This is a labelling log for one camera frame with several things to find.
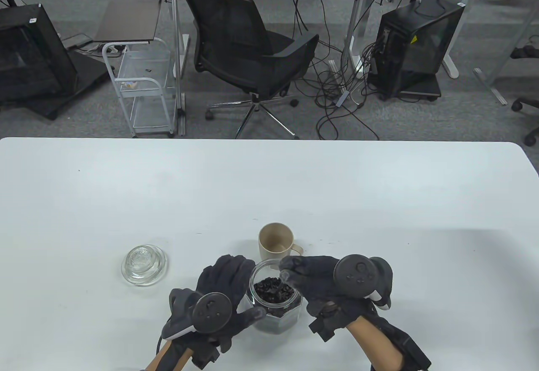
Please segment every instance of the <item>black computer case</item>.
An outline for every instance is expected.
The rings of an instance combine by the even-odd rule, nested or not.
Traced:
[[[386,97],[434,80],[464,4],[419,0],[383,15],[368,80]]]
[[[77,70],[43,6],[0,9],[0,102],[76,88]]]

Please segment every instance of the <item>glass jar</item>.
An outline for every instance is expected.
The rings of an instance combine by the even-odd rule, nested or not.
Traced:
[[[140,287],[155,284],[167,269],[167,256],[154,245],[132,248],[122,263],[122,275],[131,284]]]
[[[280,334],[298,322],[302,308],[302,296],[294,290],[294,294],[290,298],[279,304],[264,301],[256,293],[254,285],[268,277],[279,278],[278,259],[267,259],[256,265],[245,296],[250,306],[262,306],[267,311],[266,317],[256,322],[254,327],[266,333]]]

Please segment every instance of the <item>chair backrest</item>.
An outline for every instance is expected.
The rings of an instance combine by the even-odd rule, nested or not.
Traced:
[[[204,68],[222,69],[227,58],[258,61],[262,55],[273,54],[253,0],[186,1],[195,17],[196,54],[204,59]]]

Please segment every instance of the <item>ceramic mug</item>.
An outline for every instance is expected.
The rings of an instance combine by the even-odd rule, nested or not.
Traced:
[[[303,248],[294,243],[294,234],[290,228],[278,222],[264,225],[260,229],[260,233],[258,233],[258,249],[262,260],[282,259],[290,255],[291,250],[298,252],[300,255],[304,253]]]

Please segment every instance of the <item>office chair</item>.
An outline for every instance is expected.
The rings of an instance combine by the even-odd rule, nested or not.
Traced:
[[[528,106],[535,107],[536,109],[539,109],[539,100],[532,100],[527,99],[525,97],[519,97],[516,99],[512,105],[511,110],[513,111],[520,111],[522,110],[522,105],[527,104]],[[535,139],[535,136],[539,135],[539,127],[537,127],[535,130],[531,131],[529,134],[527,134],[524,137],[524,144],[526,146],[534,146],[535,142],[537,141]]]
[[[253,111],[262,110],[299,139],[266,104],[279,101],[277,94],[285,97],[290,82],[307,72],[318,45],[318,34],[308,32],[293,40],[267,31],[252,0],[186,1],[197,29],[196,71],[208,71],[251,96],[246,101],[211,105],[206,110],[206,120],[213,119],[213,109],[249,107],[235,138],[240,136]],[[292,107],[297,103],[292,100]]]

